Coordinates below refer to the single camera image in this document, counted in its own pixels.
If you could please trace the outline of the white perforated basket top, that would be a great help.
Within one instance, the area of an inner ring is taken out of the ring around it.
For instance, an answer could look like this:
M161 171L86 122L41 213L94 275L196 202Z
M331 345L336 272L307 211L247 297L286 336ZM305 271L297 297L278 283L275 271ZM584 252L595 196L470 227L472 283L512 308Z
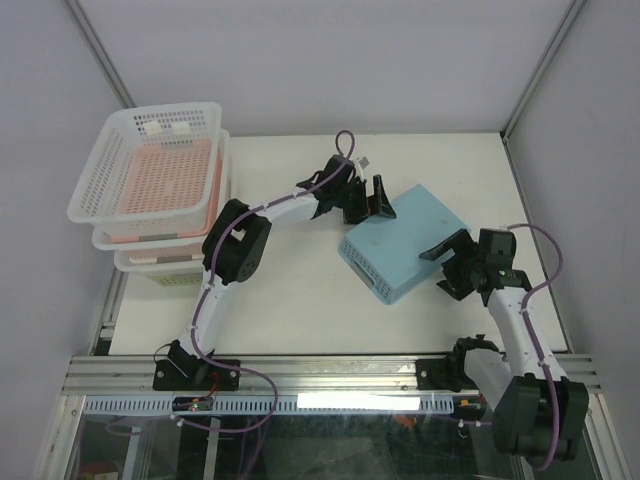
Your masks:
M185 102L108 117L67 208L77 224L177 219L189 230L206 214L218 163L222 107Z

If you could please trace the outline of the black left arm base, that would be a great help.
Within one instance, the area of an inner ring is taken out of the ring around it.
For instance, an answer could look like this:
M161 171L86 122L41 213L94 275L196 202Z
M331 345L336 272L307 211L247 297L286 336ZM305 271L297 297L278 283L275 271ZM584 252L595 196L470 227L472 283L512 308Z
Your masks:
M197 355L188 354L178 340L167 344L168 352L162 359L154 358L154 391L237 391L240 366L237 360L211 365Z

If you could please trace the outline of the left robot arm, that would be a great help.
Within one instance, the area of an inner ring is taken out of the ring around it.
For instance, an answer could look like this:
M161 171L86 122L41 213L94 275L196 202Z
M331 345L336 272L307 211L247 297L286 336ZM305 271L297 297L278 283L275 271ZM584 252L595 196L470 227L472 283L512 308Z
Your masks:
M208 380L210 366L205 357L215 351L230 295L256 272L274 228L310 221L335 208L343 212L348 225L369 217L396 217L382 178L373 177L373 193L368 194L367 181L357 167L335 154L323 169L280 198L255 206L238 199L225 204L202 245L204 270L193 317L169 347L169 364L184 386L194 389Z

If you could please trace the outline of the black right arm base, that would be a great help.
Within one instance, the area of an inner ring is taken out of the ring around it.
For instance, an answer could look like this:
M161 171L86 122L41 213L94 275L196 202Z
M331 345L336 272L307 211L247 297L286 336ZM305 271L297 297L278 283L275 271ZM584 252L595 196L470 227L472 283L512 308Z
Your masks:
M443 358L415 361L417 389L419 391L447 390L455 393L475 390L475 383L464 370L466 355L472 350L499 351L492 341L485 339L484 334L458 338L452 350Z

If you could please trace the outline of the light blue perforated basket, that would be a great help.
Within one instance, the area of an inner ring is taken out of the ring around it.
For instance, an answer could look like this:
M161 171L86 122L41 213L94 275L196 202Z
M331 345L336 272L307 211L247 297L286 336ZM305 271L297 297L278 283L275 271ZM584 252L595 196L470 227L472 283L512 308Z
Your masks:
M385 305L392 305L436 273L434 261L420 255L468 226L423 185L391 201L394 219L372 216L350 229L338 253Z

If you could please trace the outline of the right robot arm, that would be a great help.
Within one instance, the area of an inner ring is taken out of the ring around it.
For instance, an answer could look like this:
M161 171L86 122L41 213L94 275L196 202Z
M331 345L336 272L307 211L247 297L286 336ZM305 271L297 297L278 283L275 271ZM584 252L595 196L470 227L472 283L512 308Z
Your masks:
M543 336L532 297L539 288L514 268L515 228L483 229L478 238L460 229L421 253L435 262L445 253L438 286L461 301L473 293L497 325L503 345L483 335L460 338L440 361L419 364L419 385L461 392L476 388L493 412L495 448L538 469L575 458L589 395L570 380Z

